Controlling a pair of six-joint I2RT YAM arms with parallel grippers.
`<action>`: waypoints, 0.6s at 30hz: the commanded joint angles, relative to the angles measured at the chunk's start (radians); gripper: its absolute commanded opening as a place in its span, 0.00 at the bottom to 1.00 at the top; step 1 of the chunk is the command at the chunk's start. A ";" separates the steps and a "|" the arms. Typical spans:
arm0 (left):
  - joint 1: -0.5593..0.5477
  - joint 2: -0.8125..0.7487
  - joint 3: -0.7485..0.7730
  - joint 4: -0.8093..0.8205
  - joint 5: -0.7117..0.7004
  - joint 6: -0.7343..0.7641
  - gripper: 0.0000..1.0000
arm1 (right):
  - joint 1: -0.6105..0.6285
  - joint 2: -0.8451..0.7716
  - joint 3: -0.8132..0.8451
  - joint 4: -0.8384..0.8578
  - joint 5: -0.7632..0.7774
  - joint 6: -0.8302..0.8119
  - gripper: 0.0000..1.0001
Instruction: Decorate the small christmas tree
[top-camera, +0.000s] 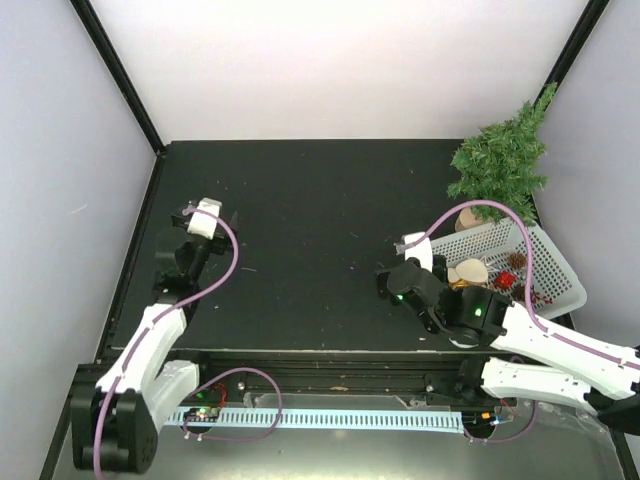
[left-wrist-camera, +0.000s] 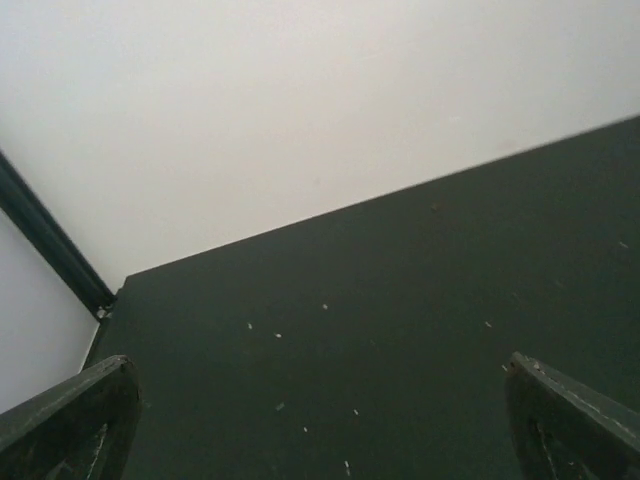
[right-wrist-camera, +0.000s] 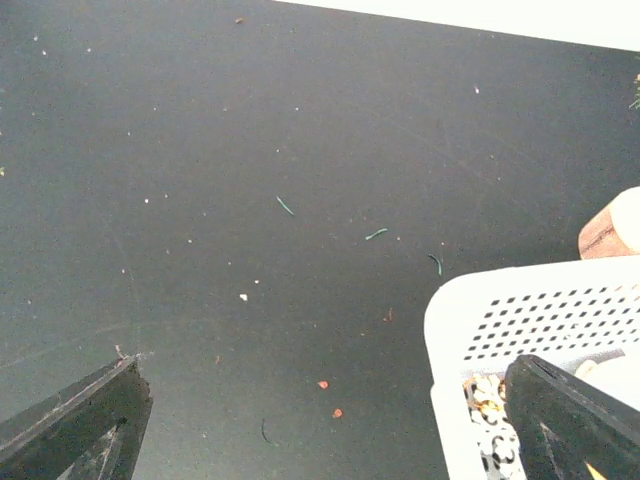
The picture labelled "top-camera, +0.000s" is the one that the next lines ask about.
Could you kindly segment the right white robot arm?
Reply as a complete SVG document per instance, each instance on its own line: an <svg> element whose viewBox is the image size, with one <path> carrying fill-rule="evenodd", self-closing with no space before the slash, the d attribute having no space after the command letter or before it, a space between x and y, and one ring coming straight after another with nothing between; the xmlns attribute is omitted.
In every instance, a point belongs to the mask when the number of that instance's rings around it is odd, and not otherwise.
<svg viewBox="0 0 640 480"><path fill-rule="evenodd" d="M488 347L533 360L489 358L454 379L457 396L526 397L581 409L630 435L639 433L639 352L530 315L508 297L471 286L455 290L416 258L376 273L380 298L408 307L432 335L462 349Z"/></svg>

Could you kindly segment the small green christmas tree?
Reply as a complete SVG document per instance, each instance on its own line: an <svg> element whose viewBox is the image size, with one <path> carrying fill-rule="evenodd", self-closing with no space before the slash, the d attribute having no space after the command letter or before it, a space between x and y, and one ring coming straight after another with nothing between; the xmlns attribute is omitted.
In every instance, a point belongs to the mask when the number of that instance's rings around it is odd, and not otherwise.
<svg viewBox="0 0 640 480"><path fill-rule="evenodd" d="M453 155L459 179L448 186L448 196L501 203L525 225L534 225L533 194L548 182L537 172L537 161L547 151L538 130L556 90L555 82L548 84L536 102L524 102L512 117L465 138Z"/></svg>

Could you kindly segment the white perforated plastic basket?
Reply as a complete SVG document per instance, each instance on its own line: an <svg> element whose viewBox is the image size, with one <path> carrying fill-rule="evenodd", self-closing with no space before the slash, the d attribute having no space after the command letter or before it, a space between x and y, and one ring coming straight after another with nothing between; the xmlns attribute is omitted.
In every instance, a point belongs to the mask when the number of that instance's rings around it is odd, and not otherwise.
<svg viewBox="0 0 640 480"><path fill-rule="evenodd" d="M577 274L547 233L538 226L527 229L525 239L518 226L504 218L432 241L436 255L444 256L453 268L476 258L488 264L487 285L506 295L524 292L527 256L532 249L531 302L537 315L560 317L584 306L587 293Z"/></svg>

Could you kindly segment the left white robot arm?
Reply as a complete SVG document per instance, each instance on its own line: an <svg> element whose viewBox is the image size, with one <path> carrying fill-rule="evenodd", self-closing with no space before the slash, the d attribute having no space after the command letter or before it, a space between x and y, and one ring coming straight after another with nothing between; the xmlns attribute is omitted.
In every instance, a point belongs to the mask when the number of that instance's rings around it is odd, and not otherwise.
<svg viewBox="0 0 640 480"><path fill-rule="evenodd" d="M198 301L223 285L239 259L235 230L221 203L204 198L172 218L156 250L155 300L130 341L92 386L70 401L74 466L96 478L142 474L155 456L164 422L189 395L207 397L213 372L167 355L186 331Z"/></svg>

